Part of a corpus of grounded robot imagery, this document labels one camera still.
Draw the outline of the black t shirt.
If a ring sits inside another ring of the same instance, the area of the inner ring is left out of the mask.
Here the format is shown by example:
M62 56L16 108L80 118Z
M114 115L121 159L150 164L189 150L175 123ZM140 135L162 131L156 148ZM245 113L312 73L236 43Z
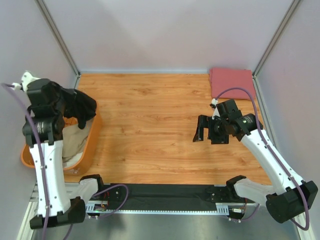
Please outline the black t shirt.
M67 119L76 118L78 128L83 130L87 121L96 116L96 100L78 89L64 88L56 82L52 84L57 92L62 116Z

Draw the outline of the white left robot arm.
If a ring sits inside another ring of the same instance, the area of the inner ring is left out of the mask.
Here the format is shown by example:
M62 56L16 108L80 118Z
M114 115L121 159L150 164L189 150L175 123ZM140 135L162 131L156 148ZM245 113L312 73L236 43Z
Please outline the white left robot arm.
M82 223L86 204L105 196L99 174L84 176L68 194L62 163L64 119L76 118L84 129L96 116L97 102L87 94L64 88L47 78L31 77L22 83L30 100L22 128L31 153L38 186L37 214L30 221L32 230Z

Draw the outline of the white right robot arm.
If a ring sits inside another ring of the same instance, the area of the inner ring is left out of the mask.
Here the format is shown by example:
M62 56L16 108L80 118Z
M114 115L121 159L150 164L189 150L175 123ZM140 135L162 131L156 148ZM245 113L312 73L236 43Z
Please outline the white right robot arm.
M243 175L233 177L226 183L226 198L231 202L240 198L254 201L266 207L281 224L309 210L318 193L317 185L312 180L306 182L290 167L270 141L258 117L252 113L243 115L234 99L221 103L213 100L211 107L212 116L198 116L193 141L203 141L205 129L213 145L228 144L230 136L237 138L271 181L271 185L263 185Z

